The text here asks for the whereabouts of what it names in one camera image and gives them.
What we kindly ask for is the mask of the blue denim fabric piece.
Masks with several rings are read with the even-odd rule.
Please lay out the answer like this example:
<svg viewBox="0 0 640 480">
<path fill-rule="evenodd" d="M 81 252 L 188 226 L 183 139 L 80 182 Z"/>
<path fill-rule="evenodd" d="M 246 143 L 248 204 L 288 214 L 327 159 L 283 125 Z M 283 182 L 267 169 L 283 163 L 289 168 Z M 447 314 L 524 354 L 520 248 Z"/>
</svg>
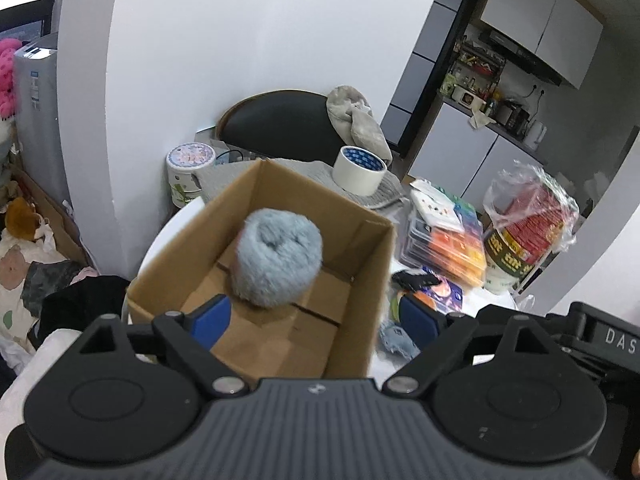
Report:
<svg viewBox="0 0 640 480">
<path fill-rule="evenodd" d="M 402 356 L 406 361 L 411 361 L 420 354 L 420 349 L 406 331 L 391 320 L 384 320 L 381 323 L 378 339 L 388 353 Z"/>
</svg>

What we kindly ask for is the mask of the black stitched fabric pouch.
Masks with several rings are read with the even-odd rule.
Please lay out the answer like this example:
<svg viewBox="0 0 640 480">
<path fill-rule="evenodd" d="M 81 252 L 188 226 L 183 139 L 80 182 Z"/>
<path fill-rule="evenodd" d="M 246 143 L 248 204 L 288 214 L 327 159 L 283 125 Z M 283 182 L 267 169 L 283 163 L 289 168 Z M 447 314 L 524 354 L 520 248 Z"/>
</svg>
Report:
<svg viewBox="0 0 640 480">
<path fill-rule="evenodd" d="M 392 282 L 408 292 L 420 292 L 442 284 L 442 280 L 429 270 L 401 270 L 392 275 Z"/>
</svg>

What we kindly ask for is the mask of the grey fluffy plush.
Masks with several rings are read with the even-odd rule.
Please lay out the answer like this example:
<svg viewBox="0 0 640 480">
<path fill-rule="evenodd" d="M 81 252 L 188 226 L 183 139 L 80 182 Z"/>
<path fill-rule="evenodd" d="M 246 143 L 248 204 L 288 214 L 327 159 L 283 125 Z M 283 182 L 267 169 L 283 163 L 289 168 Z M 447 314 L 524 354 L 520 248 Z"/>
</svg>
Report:
<svg viewBox="0 0 640 480">
<path fill-rule="evenodd" d="M 272 208 L 252 212 L 235 245 L 235 296 L 267 309 L 297 300 L 320 272 L 322 248 L 320 230 L 302 214 Z"/>
</svg>

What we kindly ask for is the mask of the blue planet card box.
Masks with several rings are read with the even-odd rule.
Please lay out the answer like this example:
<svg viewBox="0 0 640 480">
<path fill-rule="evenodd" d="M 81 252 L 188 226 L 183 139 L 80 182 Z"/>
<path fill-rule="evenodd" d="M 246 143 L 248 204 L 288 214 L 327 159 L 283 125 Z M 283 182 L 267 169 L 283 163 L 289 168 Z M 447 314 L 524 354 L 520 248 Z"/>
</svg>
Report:
<svg viewBox="0 0 640 480">
<path fill-rule="evenodd" d="M 463 290 L 456 283 L 451 283 L 446 278 L 440 278 L 438 285 L 419 290 L 416 293 L 416 298 L 427 307 L 440 313 L 461 311 Z"/>
</svg>

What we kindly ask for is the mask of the colourful bead organizer boxes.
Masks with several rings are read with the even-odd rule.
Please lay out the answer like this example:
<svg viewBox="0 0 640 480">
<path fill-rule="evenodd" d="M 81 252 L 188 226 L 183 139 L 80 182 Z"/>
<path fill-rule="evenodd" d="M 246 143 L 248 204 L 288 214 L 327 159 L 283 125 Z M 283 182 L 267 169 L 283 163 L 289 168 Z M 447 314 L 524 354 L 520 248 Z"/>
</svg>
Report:
<svg viewBox="0 0 640 480">
<path fill-rule="evenodd" d="M 412 211 L 406 235 L 400 245 L 399 260 L 406 266 L 430 266 L 444 271 L 455 281 L 471 287 L 485 283 L 487 262 L 483 248 L 483 227 L 476 210 L 465 200 L 452 196 L 452 208 L 459 219 L 460 232 L 428 224 L 416 208 L 418 192 L 411 192 Z"/>
</svg>

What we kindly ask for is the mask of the white card packet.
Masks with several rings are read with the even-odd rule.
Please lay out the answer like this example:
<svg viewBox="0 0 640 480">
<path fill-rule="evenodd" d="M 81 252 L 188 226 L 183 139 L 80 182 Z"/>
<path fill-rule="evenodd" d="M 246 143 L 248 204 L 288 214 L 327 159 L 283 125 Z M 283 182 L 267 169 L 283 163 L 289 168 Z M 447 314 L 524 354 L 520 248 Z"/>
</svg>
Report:
<svg viewBox="0 0 640 480">
<path fill-rule="evenodd" d="M 454 211 L 454 202 L 430 182 L 414 180 L 410 183 L 410 197 L 414 208 L 432 228 L 463 233 L 462 221 Z"/>
</svg>

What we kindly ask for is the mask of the brown cardboard box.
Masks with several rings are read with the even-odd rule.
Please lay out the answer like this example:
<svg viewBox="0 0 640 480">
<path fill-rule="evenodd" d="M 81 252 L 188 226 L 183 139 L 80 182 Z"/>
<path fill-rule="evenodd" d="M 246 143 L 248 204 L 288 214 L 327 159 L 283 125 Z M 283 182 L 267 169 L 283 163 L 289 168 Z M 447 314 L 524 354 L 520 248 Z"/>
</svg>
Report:
<svg viewBox="0 0 640 480">
<path fill-rule="evenodd" d="M 366 376 L 395 228 L 311 171 L 280 159 L 203 171 L 204 208 L 128 288 L 132 320 L 224 295 L 230 322 L 210 351 L 248 382 Z"/>
</svg>

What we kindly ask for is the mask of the red snack canister in plastic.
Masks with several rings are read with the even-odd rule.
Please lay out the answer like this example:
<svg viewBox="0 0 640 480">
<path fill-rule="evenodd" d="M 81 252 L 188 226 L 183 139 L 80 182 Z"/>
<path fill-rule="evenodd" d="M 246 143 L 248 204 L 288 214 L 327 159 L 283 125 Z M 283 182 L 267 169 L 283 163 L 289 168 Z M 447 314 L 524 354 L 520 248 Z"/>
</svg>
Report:
<svg viewBox="0 0 640 480">
<path fill-rule="evenodd" d="M 578 203 L 541 166 L 516 160 L 500 170 L 483 209 L 489 219 L 484 287 L 494 294 L 518 289 L 550 254 L 575 243 Z"/>
</svg>

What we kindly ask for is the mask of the white round tin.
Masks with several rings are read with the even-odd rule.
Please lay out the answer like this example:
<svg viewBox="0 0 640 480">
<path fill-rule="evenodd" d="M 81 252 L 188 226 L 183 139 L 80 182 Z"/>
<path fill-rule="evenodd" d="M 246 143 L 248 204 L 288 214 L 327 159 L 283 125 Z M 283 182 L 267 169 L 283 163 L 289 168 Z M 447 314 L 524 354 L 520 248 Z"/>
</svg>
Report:
<svg viewBox="0 0 640 480">
<path fill-rule="evenodd" d="M 215 150 L 201 142 L 180 144 L 166 155 L 171 201 L 177 208 L 186 206 L 201 194 L 202 187 L 196 172 L 213 166 L 215 159 Z"/>
</svg>

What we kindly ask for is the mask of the white kitchen cabinet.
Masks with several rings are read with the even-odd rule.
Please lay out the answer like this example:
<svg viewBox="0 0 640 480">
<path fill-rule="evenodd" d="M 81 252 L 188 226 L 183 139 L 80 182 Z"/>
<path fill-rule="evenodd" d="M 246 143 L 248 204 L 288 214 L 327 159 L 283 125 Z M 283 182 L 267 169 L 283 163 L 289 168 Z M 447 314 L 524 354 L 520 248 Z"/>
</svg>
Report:
<svg viewBox="0 0 640 480">
<path fill-rule="evenodd" d="M 500 126 L 474 129 L 470 118 L 459 104 L 438 99 L 407 155 L 407 174 L 479 207 L 500 170 L 511 169 L 516 160 L 542 167 L 544 160 Z"/>
</svg>

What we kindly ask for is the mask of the white masking tape roll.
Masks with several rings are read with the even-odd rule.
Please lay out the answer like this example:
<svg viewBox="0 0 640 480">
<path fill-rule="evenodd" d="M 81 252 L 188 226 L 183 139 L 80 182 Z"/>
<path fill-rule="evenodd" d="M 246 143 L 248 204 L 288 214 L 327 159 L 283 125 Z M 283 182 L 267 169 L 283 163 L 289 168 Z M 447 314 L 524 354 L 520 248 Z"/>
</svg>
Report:
<svg viewBox="0 0 640 480">
<path fill-rule="evenodd" d="M 344 191 L 370 196 L 383 180 L 387 167 L 378 156 L 358 146 L 343 146 L 332 168 L 334 182 Z"/>
</svg>

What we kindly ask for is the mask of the white electric kettle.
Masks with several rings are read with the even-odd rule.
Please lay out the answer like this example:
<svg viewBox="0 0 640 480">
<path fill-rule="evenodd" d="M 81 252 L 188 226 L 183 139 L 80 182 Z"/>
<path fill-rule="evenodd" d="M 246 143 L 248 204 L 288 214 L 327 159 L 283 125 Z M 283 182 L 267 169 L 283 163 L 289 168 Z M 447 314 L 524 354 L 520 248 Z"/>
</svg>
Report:
<svg viewBox="0 0 640 480">
<path fill-rule="evenodd" d="M 548 127 L 545 124 L 537 119 L 533 120 L 526 132 L 523 143 L 532 151 L 536 151 L 542 140 L 544 140 L 547 130 Z"/>
</svg>

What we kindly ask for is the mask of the beige cloth on chair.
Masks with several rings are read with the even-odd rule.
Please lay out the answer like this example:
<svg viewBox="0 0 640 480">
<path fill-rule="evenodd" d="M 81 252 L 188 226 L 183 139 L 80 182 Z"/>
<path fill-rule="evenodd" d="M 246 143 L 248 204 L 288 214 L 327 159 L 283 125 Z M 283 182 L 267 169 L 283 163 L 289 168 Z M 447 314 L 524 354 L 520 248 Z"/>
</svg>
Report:
<svg viewBox="0 0 640 480">
<path fill-rule="evenodd" d="M 375 154 L 388 166 L 393 159 L 384 133 L 367 99 L 351 86 L 338 86 L 326 97 L 326 114 L 338 136 L 347 144 Z"/>
</svg>

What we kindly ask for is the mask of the black chair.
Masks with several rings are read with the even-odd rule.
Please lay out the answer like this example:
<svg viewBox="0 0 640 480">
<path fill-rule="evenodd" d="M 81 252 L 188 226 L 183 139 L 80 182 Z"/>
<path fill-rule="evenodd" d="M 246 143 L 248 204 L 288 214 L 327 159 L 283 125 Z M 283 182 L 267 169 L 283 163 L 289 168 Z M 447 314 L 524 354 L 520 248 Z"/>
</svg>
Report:
<svg viewBox="0 0 640 480">
<path fill-rule="evenodd" d="M 329 120 L 326 96 L 302 90 L 269 91 L 237 102 L 219 118 L 215 136 L 259 156 L 328 165 L 346 145 Z"/>
</svg>

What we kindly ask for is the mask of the pink plush toy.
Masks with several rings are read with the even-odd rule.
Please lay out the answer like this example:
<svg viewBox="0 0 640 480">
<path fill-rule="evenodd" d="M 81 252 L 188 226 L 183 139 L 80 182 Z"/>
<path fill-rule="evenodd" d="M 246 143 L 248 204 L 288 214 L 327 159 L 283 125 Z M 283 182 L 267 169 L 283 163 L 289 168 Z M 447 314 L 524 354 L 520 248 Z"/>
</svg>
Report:
<svg viewBox="0 0 640 480">
<path fill-rule="evenodd" d="M 16 38 L 0 40 L 0 115 L 9 119 L 15 112 L 14 96 L 14 53 L 22 46 Z"/>
</svg>

